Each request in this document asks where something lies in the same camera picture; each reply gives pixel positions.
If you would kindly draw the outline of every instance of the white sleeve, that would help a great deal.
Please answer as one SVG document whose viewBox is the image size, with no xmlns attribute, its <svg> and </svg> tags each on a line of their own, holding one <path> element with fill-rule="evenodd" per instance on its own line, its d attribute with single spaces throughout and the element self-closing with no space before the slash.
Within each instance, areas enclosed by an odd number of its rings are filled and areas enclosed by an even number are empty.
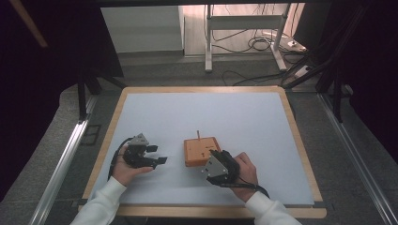
<svg viewBox="0 0 398 225">
<path fill-rule="evenodd" d="M 126 190 L 112 176 L 106 185 L 96 192 L 94 199 L 80 210 L 71 224 L 110 224 L 119 207 L 119 198 Z"/>
<path fill-rule="evenodd" d="M 272 201 L 261 192 L 255 192 L 246 202 L 246 208 L 254 214 L 255 225 L 300 224 L 287 213 L 286 208 L 278 201 Z"/>
</svg>

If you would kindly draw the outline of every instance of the human hand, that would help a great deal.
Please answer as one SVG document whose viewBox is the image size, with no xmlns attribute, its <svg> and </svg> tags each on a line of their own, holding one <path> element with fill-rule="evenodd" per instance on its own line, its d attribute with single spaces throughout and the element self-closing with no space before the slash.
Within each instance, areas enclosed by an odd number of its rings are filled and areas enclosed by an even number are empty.
<svg viewBox="0 0 398 225">
<path fill-rule="evenodd" d="M 250 161 L 248 155 L 242 152 L 235 157 L 235 161 L 237 162 L 237 164 L 239 164 L 240 167 L 239 177 L 235 183 L 237 184 L 251 183 L 258 185 L 256 169 L 255 166 Z M 248 188 L 234 187 L 231 189 L 232 191 L 234 191 L 234 194 L 244 202 L 247 202 L 255 193 L 255 190 Z"/>
<path fill-rule="evenodd" d="M 114 167 L 114 171 L 112 173 L 112 177 L 116 179 L 123 186 L 127 186 L 131 180 L 138 174 L 141 173 L 149 173 L 153 171 L 152 167 L 142 167 L 134 169 L 126 161 L 123 159 L 123 154 L 126 151 L 127 146 L 123 146 L 116 159 L 116 164 Z"/>
</svg>

